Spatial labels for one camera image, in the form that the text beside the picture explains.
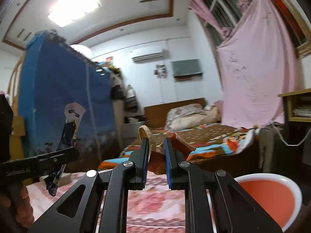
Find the bowl rim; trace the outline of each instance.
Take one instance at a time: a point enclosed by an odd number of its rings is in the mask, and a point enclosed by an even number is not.
[[[285,232],[289,228],[289,226],[292,225],[292,223],[297,218],[298,213],[299,213],[300,208],[301,208],[301,205],[302,205],[302,194],[301,194],[301,190],[300,190],[299,186],[293,180],[291,180],[285,176],[274,174],[274,173],[248,174],[248,175],[243,175],[243,176],[237,177],[237,178],[235,178],[235,180],[238,183],[247,182],[250,180],[271,180],[271,181],[276,181],[278,183],[285,185],[293,194],[294,210],[293,210],[291,217],[287,221],[287,223],[282,227],[282,231]]]

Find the brown ceiling trim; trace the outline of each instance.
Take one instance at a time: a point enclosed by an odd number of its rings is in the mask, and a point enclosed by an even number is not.
[[[142,0],[142,1],[139,1],[140,3],[144,3],[144,2],[152,2],[152,1],[158,1],[158,0]]]
[[[4,38],[3,38],[3,40],[2,40],[3,43],[4,43],[4,40],[6,40],[7,35],[8,35],[8,33],[9,33],[9,31],[11,30],[13,24],[15,23],[16,19],[17,19],[18,16],[21,14],[22,10],[26,7],[26,5],[29,3],[29,1],[30,1],[30,0],[26,0],[26,1],[24,2],[24,4],[20,7],[20,9],[18,10],[18,12],[16,13],[15,17],[13,18],[13,20],[12,20],[12,22],[10,23],[9,27],[7,28],[7,32],[5,33]]]
[[[14,48],[17,48],[17,49],[19,49],[19,50],[25,51],[25,48],[24,48],[24,47],[21,47],[21,46],[19,46],[19,45],[17,45],[17,44],[14,44],[13,42],[8,41],[8,40],[6,40],[6,39],[2,40],[2,43],[5,43],[5,44],[7,44],[7,45],[9,45],[9,46],[13,46]]]
[[[83,37],[83,38],[81,38],[79,40],[76,40],[76,41],[74,41],[72,43],[72,45],[80,44],[81,42],[83,42],[85,40],[88,40],[88,39],[90,39],[92,37],[95,37],[95,36],[97,36],[99,34],[102,34],[104,32],[107,32],[107,31],[110,31],[110,30],[113,30],[113,29],[116,29],[116,28],[119,28],[119,27],[122,27],[122,26],[129,25],[129,24],[132,24],[132,23],[138,23],[138,22],[148,21],[148,20],[152,20],[152,19],[172,17],[173,13],[174,13],[174,0],[169,0],[169,12],[167,14],[160,14],[160,15],[141,17],[141,18],[136,18],[136,19],[125,21],[125,22],[117,23],[115,25],[112,25],[112,26],[103,28],[103,29],[101,29],[99,31],[96,31],[94,33],[91,33],[91,34],[89,34],[89,35],[87,35],[87,36],[85,36],[85,37]]]

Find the nightstand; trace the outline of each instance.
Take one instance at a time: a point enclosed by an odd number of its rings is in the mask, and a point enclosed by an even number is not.
[[[122,146],[123,148],[131,144],[138,137],[138,129],[145,122],[124,123],[122,125]]]

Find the pink floral tablecloth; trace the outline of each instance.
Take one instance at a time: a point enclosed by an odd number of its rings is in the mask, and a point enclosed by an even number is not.
[[[59,187],[55,197],[49,195],[43,183],[39,182],[27,186],[35,220],[83,174],[72,173],[72,182]],[[185,199],[184,191],[169,190],[166,175],[155,175],[148,172],[146,188],[142,191],[129,191],[127,233],[151,232],[184,233]]]

